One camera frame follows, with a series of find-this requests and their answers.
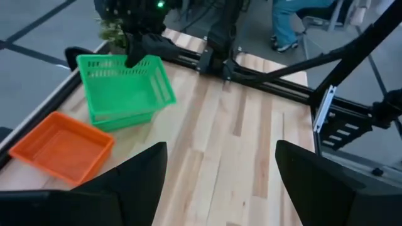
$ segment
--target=wooden table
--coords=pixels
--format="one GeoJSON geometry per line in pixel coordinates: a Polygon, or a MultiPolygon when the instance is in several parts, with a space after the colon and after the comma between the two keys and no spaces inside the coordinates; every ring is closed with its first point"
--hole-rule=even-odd
{"type": "MultiPolygon", "coordinates": [[[[204,49],[204,40],[176,31],[165,35],[189,50],[204,49]]],[[[237,60],[262,72],[283,67],[248,54],[237,60]]],[[[168,169],[153,225],[301,225],[274,151],[279,139],[314,150],[309,107],[170,63],[165,68],[177,104],[152,123],[113,132],[116,145],[100,173],[166,141],[168,169]]],[[[305,72],[285,79],[307,84],[305,72]]],[[[59,110],[88,122],[83,87],[59,110]]],[[[71,188],[17,160],[0,174],[0,190],[71,188]]]]}

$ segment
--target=leafy plant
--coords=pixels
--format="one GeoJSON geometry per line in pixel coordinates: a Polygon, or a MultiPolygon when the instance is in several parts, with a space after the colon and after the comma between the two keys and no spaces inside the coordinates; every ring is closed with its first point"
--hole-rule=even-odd
{"type": "Polygon", "coordinates": [[[99,38],[112,43],[114,46],[125,48],[126,38],[124,36],[123,30],[121,29],[122,20],[103,20],[97,19],[100,24],[99,38]]]}

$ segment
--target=metal bracket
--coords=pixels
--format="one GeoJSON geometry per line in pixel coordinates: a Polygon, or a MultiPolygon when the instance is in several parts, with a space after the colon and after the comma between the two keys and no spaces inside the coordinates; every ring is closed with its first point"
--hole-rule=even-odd
{"type": "Polygon", "coordinates": [[[209,73],[210,62],[214,50],[210,46],[206,46],[204,52],[201,54],[200,60],[197,64],[197,71],[200,73],[209,73]]]}
{"type": "Polygon", "coordinates": [[[317,116],[314,120],[313,131],[320,133],[322,125],[325,122],[325,118],[328,115],[329,108],[332,103],[332,99],[335,97],[335,91],[337,87],[330,86],[327,91],[325,91],[325,95],[321,101],[320,108],[318,109],[317,116]]]}
{"type": "Polygon", "coordinates": [[[222,79],[226,80],[226,81],[230,81],[230,80],[232,80],[233,71],[234,71],[234,67],[236,66],[236,64],[233,61],[233,59],[228,59],[224,63],[225,63],[225,65],[224,65],[224,69],[222,72],[222,79]]]}

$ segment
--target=blue pants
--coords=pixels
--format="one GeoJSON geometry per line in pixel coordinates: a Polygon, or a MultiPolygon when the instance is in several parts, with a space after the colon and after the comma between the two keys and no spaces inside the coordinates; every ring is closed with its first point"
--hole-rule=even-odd
{"type": "Polygon", "coordinates": [[[304,8],[326,8],[334,0],[273,0],[272,27],[278,46],[290,45],[297,41],[290,26],[290,16],[304,8]]]}

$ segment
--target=green led light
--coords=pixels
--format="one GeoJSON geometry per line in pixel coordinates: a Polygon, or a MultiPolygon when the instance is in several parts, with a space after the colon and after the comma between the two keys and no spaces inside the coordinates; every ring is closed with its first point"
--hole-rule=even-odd
{"type": "Polygon", "coordinates": [[[159,7],[159,8],[163,8],[164,6],[165,6],[165,2],[164,2],[164,1],[158,2],[158,7],[159,7]]]}

